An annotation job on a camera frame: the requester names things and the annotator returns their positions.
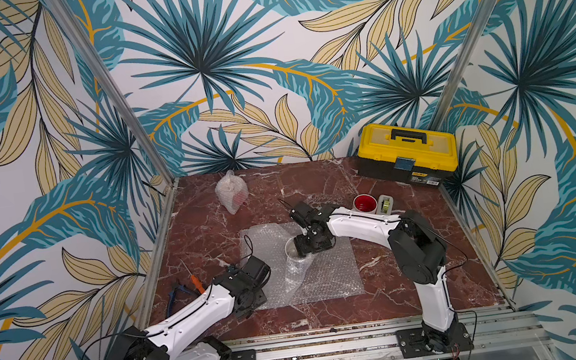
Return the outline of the clear bubble wrap sheet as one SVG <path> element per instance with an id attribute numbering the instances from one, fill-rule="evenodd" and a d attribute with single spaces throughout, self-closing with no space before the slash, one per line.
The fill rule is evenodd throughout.
<path id="1" fill-rule="evenodd" d="M 364 293 L 349 238 L 337 238 L 334 248 L 300 257 L 294 238 L 301 232 L 294 223 L 263 224 L 240 232 L 241 257 L 255 256 L 272 271 L 263 287 L 262 310 L 358 296 Z"/>
<path id="2" fill-rule="evenodd" d="M 249 197 L 247 184 L 231 170 L 218 181 L 215 193 L 222 206 L 231 215 L 235 215 Z"/>

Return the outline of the lavender mug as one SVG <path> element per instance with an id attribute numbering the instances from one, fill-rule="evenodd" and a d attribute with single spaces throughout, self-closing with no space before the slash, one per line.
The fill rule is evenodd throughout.
<path id="1" fill-rule="evenodd" d="M 312 265 L 312 255 L 299 254 L 294 238 L 288 239 L 285 244 L 286 269 L 285 276 L 289 279 L 304 277 Z"/>

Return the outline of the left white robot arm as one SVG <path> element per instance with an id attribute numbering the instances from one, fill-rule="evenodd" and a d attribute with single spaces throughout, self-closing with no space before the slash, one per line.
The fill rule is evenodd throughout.
<path id="1" fill-rule="evenodd" d="M 131 326 L 113 335 L 105 360 L 232 360 L 232 350 L 206 331 L 235 316 L 248 318 L 266 302 L 271 268 L 250 256 L 230 266 L 194 301 L 146 329 Z"/>

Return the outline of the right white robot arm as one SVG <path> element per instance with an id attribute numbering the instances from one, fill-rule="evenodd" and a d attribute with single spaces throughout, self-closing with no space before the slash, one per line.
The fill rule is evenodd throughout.
<path id="1" fill-rule="evenodd" d="M 288 213 L 302 231 L 294 239 L 300 257 L 329 251 L 338 239 L 348 237 L 387 247 L 402 275 L 415 285 L 424 327 L 445 335 L 456 324 L 446 286 L 447 243 L 416 211 L 386 216 L 299 202 Z"/>

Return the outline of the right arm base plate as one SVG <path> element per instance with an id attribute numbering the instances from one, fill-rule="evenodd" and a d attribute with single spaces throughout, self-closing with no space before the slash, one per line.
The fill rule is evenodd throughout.
<path id="1" fill-rule="evenodd" d="M 395 332 L 397 345 L 404 359 L 461 353 L 474 348 L 471 334 L 463 323 L 453 321 L 447 331 L 440 331 L 426 324 L 419 328 Z"/>

